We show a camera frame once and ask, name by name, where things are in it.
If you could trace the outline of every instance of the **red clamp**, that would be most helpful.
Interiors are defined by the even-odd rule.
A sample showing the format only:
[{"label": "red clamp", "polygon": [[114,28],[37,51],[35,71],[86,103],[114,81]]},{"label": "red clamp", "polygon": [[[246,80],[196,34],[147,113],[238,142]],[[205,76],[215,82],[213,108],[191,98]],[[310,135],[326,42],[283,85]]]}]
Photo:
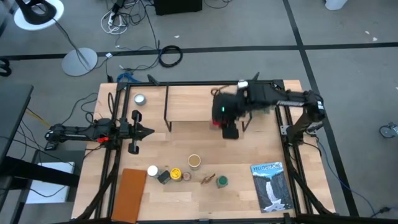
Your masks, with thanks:
[{"label": "red clamp", "polygon": [[99,142],[99,143],[103,143],[103,142],[106,142],[106,141],[109,141],[109,137],[103,137],[103,138],[97,139],[97,142]]},{"label": "red clamp", "polygon": [[221,122],[217,122],[217,121],[213,120],[213,125],[221,127]]}]

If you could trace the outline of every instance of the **wooden table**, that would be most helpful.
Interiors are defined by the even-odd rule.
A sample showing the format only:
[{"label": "wooden table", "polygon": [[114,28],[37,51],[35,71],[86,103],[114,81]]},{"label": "wooden table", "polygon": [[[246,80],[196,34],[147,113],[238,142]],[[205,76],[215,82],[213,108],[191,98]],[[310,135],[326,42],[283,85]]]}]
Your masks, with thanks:
[{"label": "wooden table", "polygon": [[[284,84],[285,89],[302,90],[298,80],[285,80]],[[198,154],[202,159],[200,169],[190,171],[192,180],[189,182],[170,181],[162,185],[156,179],[147,177],[138,220],[270,218],[283,217],[284,212],[289,212],[294,217],[293,209],[283,212],[260,212],[250,170],[253,164],[277,161],[284,163],[275,111],[271,111],[270,114],[253,113],[252,122],[246,132],[239,130],[239,140],[222,139],[220,130],[210,130],[210,89],[210,86],[169,87],[167,118],[173,121],[172,131],[169,132],[163,120],[166,86],[131,88],[127,117],[131,117],[132,110],[139,110],[143,115],[141,124],[155,129],[155,133],[138,142],[138,155],[128,153],[127,142],[123,144],[119,175],[126,168],[146,170],[150,165],[157,165],[161,169],[170,170],[178,167],[183,171],[190,171],[187,164],[188,156]],[[96,119],[111,117],[108,109],[109,92],[115,95],[116,84],[101,85],[95,108]],[[144,106],[134,103],[134,95],[137,93],[146,96],[147,103]],[[291,108],[291,113],[293,122],[296,122],[302,114],[302,109]],[[305,136],[304,141],[316,145],[315,139],[310,136]],[[87,148],[94,147],[96,143],[88,143]],[[303,145],[300,146],[300,153],[308,186],[327,209],[334,211],[318,150]],[[103,159],[104,150],[94,151],[85,159],[72,217],[79,216],[97,192]],[[227,176],[229,185],[223,189],[217,189],[214,182],[200,185],[202,178],[212,173]],[[298,185],[297,188],[300,206],[302,212],[305,212],[301,189]],[[103,217],[108,196],[109,193],[104,196]]]}]

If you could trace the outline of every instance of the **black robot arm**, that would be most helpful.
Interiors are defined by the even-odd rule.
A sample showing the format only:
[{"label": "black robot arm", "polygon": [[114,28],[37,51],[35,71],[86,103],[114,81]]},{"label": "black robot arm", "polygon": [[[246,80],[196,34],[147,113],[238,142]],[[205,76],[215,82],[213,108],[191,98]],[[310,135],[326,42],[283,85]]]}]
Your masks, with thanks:
[{"label": "black robot arm", "polygon": [[155,131],[145,128],[139,123],[142,119],[142,114],[139,111],[134,110],[131,117],[134,120],[133,125],[124,118],[120,120],[119,127],[109,118],[94,120],[88,127],[71,127],[56,124],[47,131],[45,138],[53,144],[65,141],[98,141],[105,147],[112,149],[121,147],[121,139],[132,139],[133,141],[129,145],[129,152],[138,154],[139,148],[136,141],[141,141]]},{"label": "black robot arm", "polygon": [[257,80],[240,81],[236,94],[213,90],[213,123],[221,126],[223,137],[237,139],[235,120],[253,110],[270,106],[296,106],[303,108],[298,121],[286,130],[289,142],[301,143],[303,133],[314,122],[325,118],[322,98],[313,91],[294,92],[276,89],[274,85]]}]

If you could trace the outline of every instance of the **waterfall picture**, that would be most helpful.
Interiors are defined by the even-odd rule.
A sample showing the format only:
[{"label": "waterfall picture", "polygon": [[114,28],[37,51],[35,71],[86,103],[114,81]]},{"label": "waterfall picture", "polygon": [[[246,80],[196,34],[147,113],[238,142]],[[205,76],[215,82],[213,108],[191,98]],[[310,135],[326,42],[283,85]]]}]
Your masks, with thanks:
[{"label": "waterfall picture", "polygon": [[262,213],[293,208],[281,162],[251,166]]}]

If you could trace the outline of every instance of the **brown notebook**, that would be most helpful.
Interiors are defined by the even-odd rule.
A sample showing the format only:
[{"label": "brown notebook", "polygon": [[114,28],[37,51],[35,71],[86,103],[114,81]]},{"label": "brown notebook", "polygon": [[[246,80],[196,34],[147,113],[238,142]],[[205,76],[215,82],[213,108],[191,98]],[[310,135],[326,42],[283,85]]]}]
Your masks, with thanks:
[{"label": "brown notebook", "polygon": [[128,223],[137,222],[146,177],[146,170],[123,170],[119,192],[113,207],[113,220]]}]

